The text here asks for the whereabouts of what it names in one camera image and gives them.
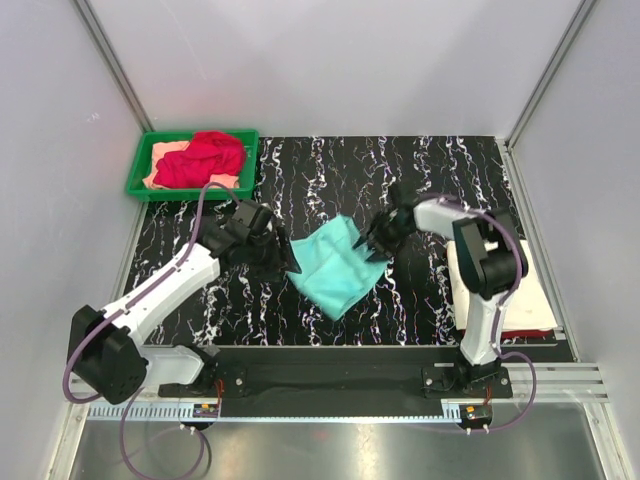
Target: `red cloth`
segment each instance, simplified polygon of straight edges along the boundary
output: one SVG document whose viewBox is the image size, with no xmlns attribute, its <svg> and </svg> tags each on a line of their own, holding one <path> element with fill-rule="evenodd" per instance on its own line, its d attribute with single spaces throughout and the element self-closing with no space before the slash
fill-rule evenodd
<svg viewBox="0 0 640 480">
<path fill-rule="evenodd" d="M 153 181 L 167 188 L 201 188 L 211 175 L 238 176 L 246 157 L 237 138 L 222 132 L 198 132 L 185 150 L 165 154 Z"/>
</svg>

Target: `black marble surface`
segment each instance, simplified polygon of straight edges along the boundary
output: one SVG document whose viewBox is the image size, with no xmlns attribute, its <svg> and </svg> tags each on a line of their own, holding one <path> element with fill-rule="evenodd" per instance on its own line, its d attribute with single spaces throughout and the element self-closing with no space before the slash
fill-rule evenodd
<svg viewBox="0 0 640 480">
<path fill-rule="evenodd" d="M 491 137 L 264 138 L 255 198 L 282 217 L 292 239 L 341 213 L 364 229 L 402 181 L 418 192 L 454 194 L 472 207 L 508 207 L 517 221 L 500 154 Z M 221 217 L 230 202 L 208 202 Z M 151 203 L 127 289 L 148 278 L 188 240 L 195 202 Z M 149 337 L 153 344 L 429 345 L 454 343 L 453 307 L 437 235 L 413 236 L 375 289 L 338 322 L 293 285 L 266 284 L 246 267 L 195 293 Z"/>
</svg>

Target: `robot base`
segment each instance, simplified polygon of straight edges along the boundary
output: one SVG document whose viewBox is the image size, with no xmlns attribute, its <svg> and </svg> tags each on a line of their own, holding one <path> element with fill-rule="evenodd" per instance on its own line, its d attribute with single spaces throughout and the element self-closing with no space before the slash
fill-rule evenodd
<svg viewBox="0 0 640 480">
<path fill-rule="evenodd" d="M 480 378 L 466 385 L 458 381 L 452 365 L 432 366 L 422 369 L 422 388 L 428 399 L 477 399 L 484 400 L 491 387 L 492 398 L 513 398 L 509 371 L 498 367 L 493 375 Z"/>
</svg>

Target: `white panel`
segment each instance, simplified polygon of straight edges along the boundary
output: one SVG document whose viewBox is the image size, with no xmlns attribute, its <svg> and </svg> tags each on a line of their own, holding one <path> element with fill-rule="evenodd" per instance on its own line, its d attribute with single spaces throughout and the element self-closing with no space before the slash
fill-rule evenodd
<svg viewBox="0 0 640 480">
<path fill-rule="evenodd" d="M 579 0 L 92 0 L 158 129 L 508 134 Z"/>
<path fill-rule="evenodd" d="M 112 293 L 138 127 L 68 0 L 0 14 L 0 478 L 42 478 L 71 316 Z"/>
<path fill-rule="evenodd" d="M 640 3 L 600 2 L 517 147 L 581 355 L 640 472 Z"/>
</svg>

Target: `teal cloth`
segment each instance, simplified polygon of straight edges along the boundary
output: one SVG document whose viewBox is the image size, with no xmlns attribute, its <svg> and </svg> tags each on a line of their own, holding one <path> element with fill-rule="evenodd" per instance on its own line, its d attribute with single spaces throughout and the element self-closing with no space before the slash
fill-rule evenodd
<svg viewBox="0 0 640 480">
<path fill-rule="evenodd" d="M 367 263 L 366 245 L 354 250 L 360 232 L 338 215 L 307 238 L 291 242 L 301 274 L 288 273 L 296 288 L 336 321 L 375 286 L 386 262 Z"/>
</svg>

